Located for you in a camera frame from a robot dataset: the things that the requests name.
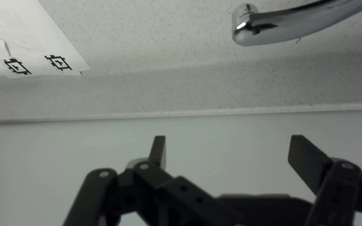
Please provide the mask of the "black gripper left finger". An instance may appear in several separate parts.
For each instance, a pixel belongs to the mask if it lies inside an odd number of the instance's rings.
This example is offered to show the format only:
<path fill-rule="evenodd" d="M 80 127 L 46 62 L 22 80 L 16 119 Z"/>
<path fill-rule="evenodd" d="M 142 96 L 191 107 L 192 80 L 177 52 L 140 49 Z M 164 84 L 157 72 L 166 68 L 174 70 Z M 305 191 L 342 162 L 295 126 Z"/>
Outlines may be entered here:
<path fill-rule="evenodd" d="M 147 226 L 236 226 L 240 217 L 184 177 L 164 171 L 166 137 L 156 136 L 149 155 L 130 161 L 122 173 L 90 171 L 63 226 L 119 226 L 137 214 Z"/>

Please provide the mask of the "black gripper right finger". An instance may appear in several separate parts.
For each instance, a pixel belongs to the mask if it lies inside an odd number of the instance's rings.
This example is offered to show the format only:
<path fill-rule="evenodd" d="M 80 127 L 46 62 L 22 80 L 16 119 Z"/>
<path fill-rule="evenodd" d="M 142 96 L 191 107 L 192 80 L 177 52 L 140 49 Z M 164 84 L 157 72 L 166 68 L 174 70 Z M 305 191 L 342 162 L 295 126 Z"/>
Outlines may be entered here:
<path fill-rule="evenodd" d="M 362 168 L 329 157 L 301 134 L 290 137 L 288 163 L 315 196 L 305 226 L 354 226 L 362 214 Z"/>

